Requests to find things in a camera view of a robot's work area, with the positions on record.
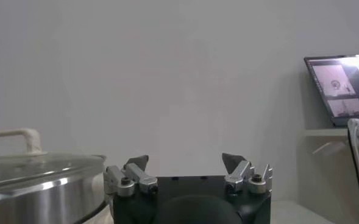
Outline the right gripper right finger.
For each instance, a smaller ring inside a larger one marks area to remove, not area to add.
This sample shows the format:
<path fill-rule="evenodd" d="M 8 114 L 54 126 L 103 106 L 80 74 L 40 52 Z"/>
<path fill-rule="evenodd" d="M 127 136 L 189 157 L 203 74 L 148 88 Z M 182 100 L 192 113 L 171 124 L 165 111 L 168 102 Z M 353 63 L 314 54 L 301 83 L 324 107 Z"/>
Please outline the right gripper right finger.
<path fill-rule="evenodd" d="M 267 164 L 262 173 L 255 173 L 255 166 L 241 155 L 222 153 L 227 175 L 224 177 L 228 194 L 237 194 L 247 189 L 251 194 L 272 192 L 272 167 Z"/>

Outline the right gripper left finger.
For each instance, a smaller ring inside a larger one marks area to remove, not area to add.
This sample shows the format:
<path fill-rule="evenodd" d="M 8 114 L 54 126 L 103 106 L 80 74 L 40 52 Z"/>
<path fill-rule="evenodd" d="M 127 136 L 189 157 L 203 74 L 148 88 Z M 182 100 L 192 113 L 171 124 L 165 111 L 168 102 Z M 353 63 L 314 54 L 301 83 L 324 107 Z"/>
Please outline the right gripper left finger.
<path fill-rule="evenodd" d="M 131 197 L 136 191 L 152 195 L 158 191 L 158 179 L 148 175 L 146 165 L 148 155 L 130 158 L 120 169 L 118 166 L 108 166 L 104 172 L 104 191 L 107 195 Z"/>

